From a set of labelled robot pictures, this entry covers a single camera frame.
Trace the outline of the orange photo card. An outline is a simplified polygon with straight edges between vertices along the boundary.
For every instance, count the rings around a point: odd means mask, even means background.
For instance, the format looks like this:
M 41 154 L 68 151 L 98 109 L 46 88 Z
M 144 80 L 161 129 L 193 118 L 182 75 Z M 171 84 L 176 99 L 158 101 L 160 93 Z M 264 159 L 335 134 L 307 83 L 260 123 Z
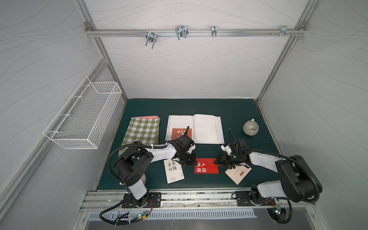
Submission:
M 172 129 L 172 140 L 175 140 L 181 136 L 183 136 L 186 132 L 186 128 L 173 128 Z M 189 128 L 188 132 L 186 133 L 189 138 L 192 138 L 192 129 Z

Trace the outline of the pale pink photo card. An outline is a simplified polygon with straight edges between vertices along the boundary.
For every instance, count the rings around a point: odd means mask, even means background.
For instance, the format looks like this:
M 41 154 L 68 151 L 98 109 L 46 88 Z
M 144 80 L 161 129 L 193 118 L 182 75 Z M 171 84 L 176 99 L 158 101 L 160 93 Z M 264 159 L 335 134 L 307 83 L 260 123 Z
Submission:
M 225 174 L 236 184 L 239 185 L 240 182 L 245 178 L 245 176 L 252 170 L 247 164 L 241 164 L 236 166 L 234 169 L 228 169 Z

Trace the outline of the white photo album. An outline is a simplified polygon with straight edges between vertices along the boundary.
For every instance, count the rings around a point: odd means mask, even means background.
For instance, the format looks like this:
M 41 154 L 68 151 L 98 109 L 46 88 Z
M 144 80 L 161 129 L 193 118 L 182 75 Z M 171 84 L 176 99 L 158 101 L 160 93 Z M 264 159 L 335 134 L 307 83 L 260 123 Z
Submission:
M 203 114 L 195 114 L 193 116 L 170 115 L 166 129 L 166 140 L 172 140 L 173 128 L 191 128 L 191 139 L 196 144 L 225 143 L 221 117 Z

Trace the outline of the red photo card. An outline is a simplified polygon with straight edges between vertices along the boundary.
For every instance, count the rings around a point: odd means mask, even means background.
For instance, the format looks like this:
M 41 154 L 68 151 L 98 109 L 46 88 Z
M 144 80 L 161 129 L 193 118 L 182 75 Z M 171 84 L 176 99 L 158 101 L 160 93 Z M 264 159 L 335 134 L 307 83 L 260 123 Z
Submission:
M 197 158 L 195 174 L 218 174 L 218 166 L 214 163 L 214 158 Z

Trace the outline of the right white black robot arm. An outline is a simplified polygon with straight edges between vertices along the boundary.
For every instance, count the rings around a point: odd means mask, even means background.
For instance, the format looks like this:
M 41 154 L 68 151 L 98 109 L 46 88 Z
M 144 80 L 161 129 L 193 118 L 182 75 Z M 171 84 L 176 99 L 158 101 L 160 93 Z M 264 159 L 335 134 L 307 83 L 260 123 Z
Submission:
M 288 199 L 294 203 L 315 203 L 323 191 L 322 184 L 300 155 L 285 156 L 260 149 L 251 149 L 244 139 L 221 146 L 223 153 L 214 164 L 233 170 L 237 166 L 260 166 L 276 172 L 276 181 L 253 185 L 250 200 L 260 205 L 267 198 Z

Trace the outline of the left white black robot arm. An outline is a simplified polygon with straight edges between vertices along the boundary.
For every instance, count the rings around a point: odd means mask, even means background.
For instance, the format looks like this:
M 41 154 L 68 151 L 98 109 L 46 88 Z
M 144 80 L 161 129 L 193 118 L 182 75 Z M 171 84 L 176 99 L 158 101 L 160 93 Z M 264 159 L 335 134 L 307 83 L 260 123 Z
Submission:
M 161 145 L 148 145 L 141 141 L 123 145 L 114 151 L 124 149 L 114 163 L 115 177 L 135 200 L 141 200 L 146 198 L 148 193 L 141 178 L 150 164 L 174 159 L 182 165 L 195 166 L 197 164 L 195 147 L 195 142 L 188 135 Z

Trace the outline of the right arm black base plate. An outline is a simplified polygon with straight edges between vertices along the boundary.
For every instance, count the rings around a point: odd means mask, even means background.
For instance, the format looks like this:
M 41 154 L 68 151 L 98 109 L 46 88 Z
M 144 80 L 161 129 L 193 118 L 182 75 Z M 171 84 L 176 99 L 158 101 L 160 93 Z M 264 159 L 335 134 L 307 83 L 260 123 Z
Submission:
M 273 198 L 261 197 L 256 191 L 236 191 L 231 195 L 232 199 L 235 199 L 237 206 L 250 207 L 250 206 L 274 206 L 275 201 Z

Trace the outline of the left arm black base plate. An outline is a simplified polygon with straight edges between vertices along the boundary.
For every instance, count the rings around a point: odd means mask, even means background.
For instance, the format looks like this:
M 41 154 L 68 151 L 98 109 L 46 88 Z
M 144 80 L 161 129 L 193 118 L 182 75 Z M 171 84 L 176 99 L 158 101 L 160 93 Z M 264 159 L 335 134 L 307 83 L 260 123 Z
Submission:
M 162 194 L 160 192 L 148 192 L 140 199 L 135 199 L 131 193 L 128 193 L 124 195 L 122 208 L 159 208 L 161 206 L 161 198 Z

